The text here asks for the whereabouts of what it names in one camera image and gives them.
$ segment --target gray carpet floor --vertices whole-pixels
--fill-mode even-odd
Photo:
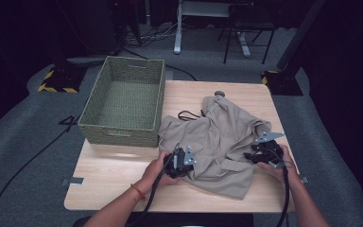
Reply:
[[[213,27],[186,29],[180,55],[173,54],[172,35],[146,47],[128,49],[150,59],[163,59],[197,80],[261,83],[261,72],[276,69],[295,29],[276,31],[265,64],[261,64],[264,48],[251,48],[251,58],[244,58],[236,39],[232,41],[227,63],[223,64],[226,35],[218,42],[219,32]],[[261,37],[257,42],[264,41],[267,34]],[[126,51],[120,56],[133,57]],[[29,80],[29,97],[0,120],[0,191],[22,165],[65,129],[66,126],[59,125],[62,119],[81,114],[100,70],[99,65],[88,69],[78,94],[38,92],[50,67],[47,65]],[[167,72],[173,79],[191,80],[174,68],[167,68]],[[304,96],[272,98],[297,165],[310,181],[306,187],[332,226],[363,226],[361,187],[322,125],[308,95],[309,84],[303,70],[296,79]],[[63,206],[67,187],[61,182],[72,177],[83,140],[78,127],[73,127],[20,172],[0,200],[0,226],[71,226],[78,218],[94,212],[69,211]],[[274,226],[279,216],[254,214],[254,225]],[[289,216],[289,222],[290,226],[297,226],[294,214]]]

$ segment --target basket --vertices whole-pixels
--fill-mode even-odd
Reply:
[[[164,61],[107,57],[78,125],[91,144],[158,147]]]

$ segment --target hand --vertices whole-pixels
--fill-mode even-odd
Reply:
[[[136,186],[144,193],[148,193],[151,191],[152,184],[155,179],[158,177],[158,174],[161,172],[164,167],[164,157],[169,155],[170,152],[162,151],[158,157],[158,159],[153,160],[146,168],[146,171],[143,174],[143,177],[140,181],[136,183]],[[166,174],[164,174],[159,182],[159,187],[176,184],[179,181],[179,178],[172,179]]]
[[[292,182],[300,180],[299,174],[297,173],[296,165],[294,164],[294,161],[291,158],[290,153],[288,152],[288,148],[285,145],[280,145],[280,147],[283,151],[283,160],[288,170],[289,181]],[[265,163],[258,163],[257,165],[264,169],[266,172],[268,172],[270,175],[275,177],[281,183],[285,182],[283,171],[280,168],[274,168],[271,165]]]

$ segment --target light wood surface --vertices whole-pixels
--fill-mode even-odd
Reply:
[[[272,131],[284,131],[268,88],[262,84],[170,80],[165,85],[163,117],[177,116],[180,111],[199,114],[203,98],[213,96],[215,91],[223,91],[240,108],[270,121]],[[289,147],[286,136],[276,141]],[[158,153],[157,148],[92,145],[86,140],[74,173],[74,177],[84,178],[84,182],[70,185],[64,206],[69,210],[100,209],[138,181]],[[284,186],[256,167],[244,200],[219,196],[180,181],[158,189],[149,210],[279,213],[284,202]],[[146,205],[146,201],[141,201],[135,211],[144,210]],[[289,211],[294,211],[292,200]]]

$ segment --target beige cloth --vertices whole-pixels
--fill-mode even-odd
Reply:
[[[183,121],[167,116],[159,129],[159,149],[172,151],[178,143],[191,152],[197,163],[183,179],[199,188],[238,199],[249,189],[253,165],[243,152],[271,124],[239,108],[223,96],[203,100],[205,117]]]

